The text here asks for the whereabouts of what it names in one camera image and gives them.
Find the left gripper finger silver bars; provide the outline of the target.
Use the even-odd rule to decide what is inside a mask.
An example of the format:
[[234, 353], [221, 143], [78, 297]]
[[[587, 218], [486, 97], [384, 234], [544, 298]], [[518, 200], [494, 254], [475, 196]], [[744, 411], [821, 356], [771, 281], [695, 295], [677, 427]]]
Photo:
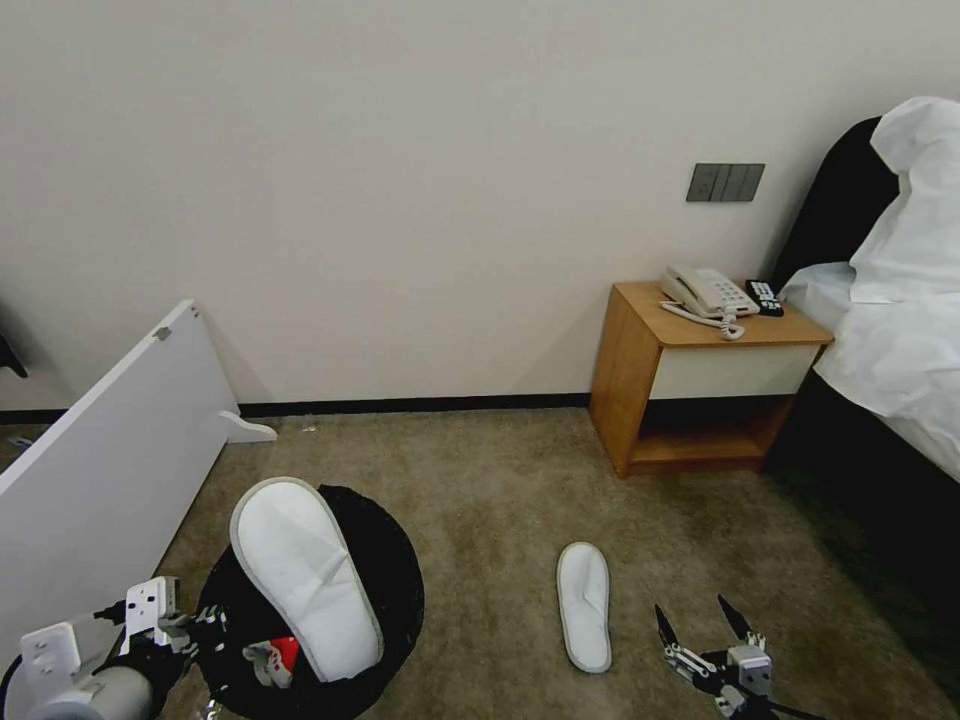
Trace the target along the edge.
[[263, 641], [245, 646], [242, 656], [251, 664], [254, 676], [261, 686], [284, 686], [282, 652], [272, 642]]

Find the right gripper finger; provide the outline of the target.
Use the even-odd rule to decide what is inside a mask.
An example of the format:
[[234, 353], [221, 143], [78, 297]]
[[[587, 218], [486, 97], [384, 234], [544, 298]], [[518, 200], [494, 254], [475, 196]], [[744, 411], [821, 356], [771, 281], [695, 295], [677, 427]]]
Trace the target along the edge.
[[658, 636], [663, 645], [667, 664], [678, 675], [712, 675], [713, 664], [699, 654], [683, 646], [659, 604], [654, 605]]
[[727, 624], [730, 626], [735, 637], [740, 641], [740, 644], [765, 652], [766, 637], [762, 633], [755, 631], [745, 616], [722, 594], [717, 594], [717, 601]]

